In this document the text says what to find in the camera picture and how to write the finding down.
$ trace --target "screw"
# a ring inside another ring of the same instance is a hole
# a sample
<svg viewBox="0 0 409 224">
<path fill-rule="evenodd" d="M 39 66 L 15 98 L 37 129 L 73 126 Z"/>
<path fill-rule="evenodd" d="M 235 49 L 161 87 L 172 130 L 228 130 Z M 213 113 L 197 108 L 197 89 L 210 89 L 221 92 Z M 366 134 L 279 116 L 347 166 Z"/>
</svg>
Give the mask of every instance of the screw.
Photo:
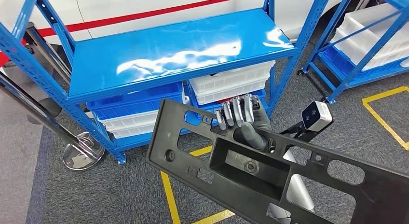
<svg viewBox="0 0 409 224">
<path fill-rule="evenodd" d="M 248 161 L 248 162 L 245 164 L 245 168 L 246 168 L 246 170 L 247 170 L 248 172 L 256 172 L 256 171 L 257 171 L 257 165 L 256 165 L 254 162 L 252 162 L 252 161 Z"/>
</svg>

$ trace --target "gray carpet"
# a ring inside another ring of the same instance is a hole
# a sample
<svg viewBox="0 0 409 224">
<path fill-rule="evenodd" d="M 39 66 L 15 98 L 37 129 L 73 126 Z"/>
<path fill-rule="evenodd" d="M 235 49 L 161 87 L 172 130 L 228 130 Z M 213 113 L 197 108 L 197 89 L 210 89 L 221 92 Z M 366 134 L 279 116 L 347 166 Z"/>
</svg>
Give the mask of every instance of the gray carpet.
<svg viewBox="0 0 409 224">
<path fill-rule="evenodd" d="M 307 46 L 307 54 L 301 63 L 306 61 L 312 48 L 312 44 Z M 284 63 L 283 60 L 277 62 L 277 73 L 282 70 Z M 330 106 L 335 123 L 312 142 L 409 173 L 409 153 L 362 105 L 362 98 L 408 86 L 408 76 L 402 74 L 344 91 L 337 102 Z M 311 74 L 311 78 L 320 85 L 314 74 Z M 294 74 L 272 116 L 274 131 L 279 132 L 299 122 L 302 109 L 321 97 L 307 76 Z M 406 141 L 409 136 L 407 122 L 405 124 L 404 121 L 409 119 L 408 98 L 407 94 L 402 93 L 371 104 Z M 58 119 L 74 133 L 81 132 L 67 115 L 62 114 Z M 64 168 L 60 158 L 65 143 L 59 138 L 52 139 L 53 135 L 44 130 L 41 149 L 46 151 L 40 151 L 33 187 L 33 193 L 37 189 L 44 197 L 33 194 L 27 223 L 172 223 L 159 170 L 145 161 L 147 146 L 127 151 L 125 165 L 117 165 L 111 156 L 106 155 L 94 169 L 72 172 Z M 181 137 L 180 143 L 189 150 L 209 145 L 196 134 Z M 296 157 L 301 155 L 299 152 L 294 154 Z M 340 166 L 335 166 L 332 173 L 352 181 L 360 177 L 359 172 L 344 170 Z M 224 210 L 184 184 L 172 178 L 170 181 L 182 223 L 192 223 Z M 311 180 L 305 180 L 305 183 L 319 215 L 335 223 L 349 223 L 354 208 L 353 198 Z M 221 223 L 247 222 L 235 215 Z"/>
</svg>

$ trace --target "robotic hand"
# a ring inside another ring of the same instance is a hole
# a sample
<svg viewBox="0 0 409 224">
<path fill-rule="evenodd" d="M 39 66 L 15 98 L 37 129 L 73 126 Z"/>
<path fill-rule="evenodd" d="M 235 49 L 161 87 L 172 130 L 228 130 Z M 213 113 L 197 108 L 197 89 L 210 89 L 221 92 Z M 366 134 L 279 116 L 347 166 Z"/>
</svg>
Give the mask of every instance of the robotic hand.
<svg viewBox="0 0 409 224">
<path fill-rule="evenodd" d="M 259 135 L 254 129 L 272 131 L 270 120 L 257 96 L 246 94 L 223 102 L 222 108 L 216 111 L 216 116 L 222 130 L 235 124 L 239 126 L 234 133 L 236 141 L 262 152 L 272 152 L 271 147 L 274 145 L 274 140 Z M 284 155 L 284 159 L 295 162 L 290 150 Z M 293 175 L 291 178 L 287 199 L 307 210 L 314 211 L 314 203 L 300 175 Z M 267 214 L 282 224 L 291 223 L 291 213 L 272 203 L 269 205 Z"/>
<path fill-rule="evenodd" d="M 240 128 L 234 133 L 236 141 L 262 152 L 270 151 L 273 140 L 259 135 L 254 129 L 272 131 L 270 120 L 257 96 L 246 94 L 223 102 L 222 109 L 216 111 L 216 116 L 222 130 L 237 123 Z"/>
</svg>

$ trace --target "plastic storage bin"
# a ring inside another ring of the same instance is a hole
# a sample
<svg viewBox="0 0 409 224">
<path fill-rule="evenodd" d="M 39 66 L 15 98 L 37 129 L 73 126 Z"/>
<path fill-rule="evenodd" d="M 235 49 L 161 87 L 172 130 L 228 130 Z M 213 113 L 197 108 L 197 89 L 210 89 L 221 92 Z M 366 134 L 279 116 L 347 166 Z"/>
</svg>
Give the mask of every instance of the plastic storage bin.
<svg viewBox="0 0 409 224">
<path fill-rule="evenodd" d="M 143 91 L 125 95 L 104 98 L 87 103 L 87 108 L 93 111 L 99 120 L 150 112 L 159 109 L 163 98 L 177 102 L 183 101 L 182 82 L 162 85 Z"/>
<path fill-rule="evenodd" d="M 343 37 L 346 37 L 347 34 L 343 31 L 342 28 L 338 28 L 334 38 L 331 42 L 335 42 Z M 342 42 L 335 45 L 335 47 L 342 51 L 350 60 L 357 65 L 364 56 L 368 53 L 365 47 L 362 47 L 361 44 L 356 43 L 353 39 L 346 39 Z M 401 47 L 400 49 L 390 50 L 385 52 L 383 49 L 379 51 L 371 61 L 363 68 L 363 70 L 369 70 L 378 66 L 385 65 L 387 63 L 402 59 L 409 56 L 409 44 L 406 47 Z"/>
<path fill-rule="evenodd" d="M 275 61 L 190 79 L 199 105 L 264 89 Z"/>
<path fill-rule="evenodd" d="M 358 31 L 373 22 L 376 22 L 394 12 L 397 9 L 391 5 L 385 3 L 366 9 L 358 10 L 355 12 L 345 14 L 343 23 L 340 26 L 340 29 L 344 34 L 349 35 L 355 31 Z M 355 42 L 361 49 L 365 52 L 375 45 L 375 43 L 382 37 L 382 35 L 390 28 L 393 22 L 397 19 L 398 15 L 387 19 L 375 26 L 372 26 L 356 35 L 351 36 L 349 39 Z M 397 32 L 389 42 L 378 52 L 380 55 L 386 55 L 390 51 L 398 51 L 405 49 L 409 46 L 409 24 L 403 26 L 403 28 Z"/>
<path fill-rule="evenodd" d="M 208 111 L 208 112 L 211 112 L 211 113 L 214 113 L 217 109 L 221 108 L 222 103 L 219 103 L 219 102 L 211 102 L 211 103 L 208 103 L 208 104 L 199 105 L 197 103 L 196 97 L 192 96 L 193 95 L 193 90 L 192 90 L 191 87 L 189 88 L 189 91 L 191 93 L 191 104 L 192 104 L 192 106 L 194 106 L 196 108 L 199 108 L 199 109 L 202 109 L 202 110 L 205 110 L 205 111 Z M 259 98 L 266 97 L 266 91 L 264 89 L 257 90 L 257 91 L 254 91 L 254 92 L 250 92 L 250 94 L 257 95 Z"/>
<path fill-rule="evenodd" d="M 334 46 L 331 46 L 327 48 L 324 51 L 324 55 L 328 60 L 330 60 L 334 65 L 337 66 L 337 68 L 340 70 L 338 71 L 333 71 L 333 73 L 337 76 L 337 78 L 342 81 L 345 79 L 346 76 L 355 68 L 355 64 L 343 53 L 342 51 L 338 50 Z M 394 62 L 391 62 L 387 65 L 383 66 L 378 66 L 375 68 L 372 68 L 371 70 L 361 70 L 357 75 L 355 75 L 354 79 L 352 80 L 353 82 L 365 79 L 365 78 L 371 78 L 371 77 L 377 77 L 377 76 L 382 76 L 385 75 L 385 72 L 393 72 L 393 71 L 400 71 L 400 64 L 402 63 L 403 59 L 396 60 Z"/>
<path fill-rule="evenodd" d="M 155 123 L 157 115 L 158 110 L 154 110 L 150 112 L 131 114 L 104 120 L 98 119 L 98 121 L 104 124 L 107 131 L 112 131 L 129 128 L 145 123 Z"/>
<path fill-rule="evenodd" d="M 409 58 L 402 61 L 402 63 L 400 63 L 400 66 L 402 67 L 409 67 Z"/>
</svg>

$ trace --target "red stripe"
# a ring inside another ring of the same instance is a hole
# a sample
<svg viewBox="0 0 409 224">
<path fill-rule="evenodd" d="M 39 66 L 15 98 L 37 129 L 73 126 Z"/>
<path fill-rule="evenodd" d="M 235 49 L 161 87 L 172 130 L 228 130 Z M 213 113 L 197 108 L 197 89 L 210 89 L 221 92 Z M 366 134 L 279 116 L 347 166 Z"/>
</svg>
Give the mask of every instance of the red stripe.
<svg viewBox="0 0 409 224">
<path fill-rule="evenodd" d="M 84 29 L 89 29 L 89 28 L 96 28 L 96 27 L 101 27 L 101 26 L 105 26 L 105 25 L 113 25 L 113 24 L 117 24 L 117 23 L 121 23 L 121 22 L 137 20 L 137 19 L 151 17 L 151 16 L 155 16 L 155 15 L 173 13 L 173 12 L 177 12 L 177 11 L 182 11 L 182 10 L 186 10 L 186 9 L 190 9 L 190 8 L 197 8 L 197 7 L 210 5 L 210 4 L 214 4 L 214 3 L 225 2 L 225 1 L 229 1 L 229 0 L 205 0 L 205 1 L 201 1 L 201 2 L 184 4 L 184 5 L 180 5 L 180 6 L 176 6 L 176 7 L 164 8 L 164 9 L 153 10 L 153 11 L 148 11 L 148 12 L 143 12 L 143 13 L 124 15 L 124 16 L 118 16 L 118 17 L 113 17 L 113 18 L 108 18 L 108 19 L 95 20 L 95 21 L 89 21 L 89 22 L 84 22 L 84 23 L 79 23 L 79 24 L 67 25 L 67 29 L 70 32 L 74 32 L 74 31 L 79 31 L 79 30 L 84 30 Z M 52 28 L 40 29 L 39 33 L 43 37 L 55 35 Z"/>
<path fill-rule="evenodd" d="M 4 53 L 0 53 L 0 67 L 6 64 L 8 61 L 9 58 Z"/>
<path fill-rule="evenodd" d="M 27 42 L 23 39 L 21 41 L 22 45 L 26 45 Z M 4 64 L 6 64 L 9 61 L 9 58 L 6 56 L 6 54 L 4 53 L 0 53 L 0 67 L 4 66 Z"/>
</svg>

